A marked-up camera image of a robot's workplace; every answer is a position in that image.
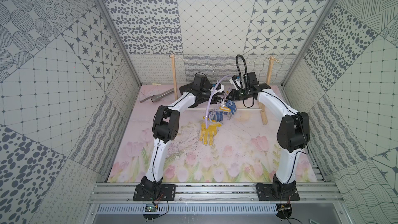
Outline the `yellow dotted work glove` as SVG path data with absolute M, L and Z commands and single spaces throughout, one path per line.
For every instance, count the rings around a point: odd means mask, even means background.
M 199 140 L 204 145 L 212 146 L 214 144 L 214 137 L 218 133 L 218 128 L 222 126 L 220 122 L 214 120 L 208 120 L 203 117 L 204 121 L 201 122 L 201 129 Z

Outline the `blue dotted glove with logo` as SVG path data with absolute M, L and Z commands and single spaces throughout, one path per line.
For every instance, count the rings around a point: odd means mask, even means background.
M 221 107 L 214 108 L 209 111 L 208 119 L 212 122 L 223 122 L 224 118 L 228 115 L 228 112 L 223 110 Z

